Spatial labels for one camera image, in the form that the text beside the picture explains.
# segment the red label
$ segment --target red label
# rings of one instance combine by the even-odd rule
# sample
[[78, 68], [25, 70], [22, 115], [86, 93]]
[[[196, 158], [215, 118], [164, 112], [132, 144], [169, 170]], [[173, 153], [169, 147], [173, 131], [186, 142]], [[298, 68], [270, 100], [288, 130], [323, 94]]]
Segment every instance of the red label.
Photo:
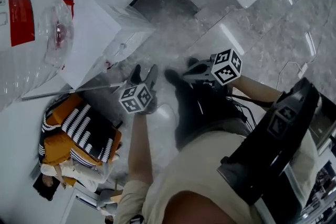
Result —
[[35, 40], [34, 14], [30, 0], [8, 0], [12, 47]]

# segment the white paper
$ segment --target white paper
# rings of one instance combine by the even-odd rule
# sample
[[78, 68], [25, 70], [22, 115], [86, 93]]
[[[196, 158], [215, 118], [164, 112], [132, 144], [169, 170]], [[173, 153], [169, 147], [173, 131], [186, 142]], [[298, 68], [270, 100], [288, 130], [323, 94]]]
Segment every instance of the white paper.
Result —
[[95, 0], [73, 0], [74, 40], [60, 76], [74, 89], [102, 56], [121, 26]]

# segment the black pants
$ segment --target black pants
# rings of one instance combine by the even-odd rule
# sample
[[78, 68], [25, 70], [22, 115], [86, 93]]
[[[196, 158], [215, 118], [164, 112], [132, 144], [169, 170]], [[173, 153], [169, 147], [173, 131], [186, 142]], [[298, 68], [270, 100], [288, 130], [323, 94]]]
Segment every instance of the black pants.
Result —
[[225, 98], [227, 87], [214, 91], [209, 85], [192, 85], [183, 80], [174, 83], [179, 107], [179, 125], [175, 131], [178, 150], [200, 136], [212, 125], [227, 119], [242, 119], [244, 114]]

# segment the metal rod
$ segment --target metal rod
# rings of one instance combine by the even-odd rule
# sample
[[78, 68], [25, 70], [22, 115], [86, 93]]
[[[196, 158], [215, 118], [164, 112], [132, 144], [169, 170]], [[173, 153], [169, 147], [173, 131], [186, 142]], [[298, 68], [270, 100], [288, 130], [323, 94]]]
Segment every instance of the metal rod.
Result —
[[119, 83], [112, 83], [112, 84], [103, 85], [103, 86], [80, 88], [80, 89], [77, 89], [77, 90], [69, 89], [69, 90], [65, 90], [65, 91], [44, 93], [44, 94], [39, 94], [39, 95], [34, 95], [34, 96], [29, 96], [29, 97], [22, 97], [21, 99], [19, 99], [19, 101], [26, 102], [26, 101], [30, 101], [30, 100], [35, 100], [35, 99], [40, 99], [40, 98], [45, 98], [45, 97], [50, 97], [50, 96], [55, 96], [55, 95], [60, 95], [60, 94], [84, 92], [84, 91], [98, 90], [98, 89], [104, 89], [104, 88], [115, 88], [115, 87], [119, 88], [119, 87], [121, 87], [125, 84], [126, 84], [126, 81], [119, 82]]

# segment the clear plastic container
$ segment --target clear plastic container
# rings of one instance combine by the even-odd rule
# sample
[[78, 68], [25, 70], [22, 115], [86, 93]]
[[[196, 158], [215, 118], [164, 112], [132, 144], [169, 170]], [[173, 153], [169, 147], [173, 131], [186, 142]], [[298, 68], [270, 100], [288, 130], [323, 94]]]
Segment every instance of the clear plastic container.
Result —
[[[72, 14], [64, 1], [30, 0], [30, 3], [35, 40], [15, 46], [9, 40], [8, 44], [8, 25], [14, 26], [16, 22], [12, 20], [17, 19], [12, 18], [10, 10], [7, 26], [0, 24], [0, 111], [55, 76], [72, 46]], [[20, 20], [26, 17], [19, 15]]]

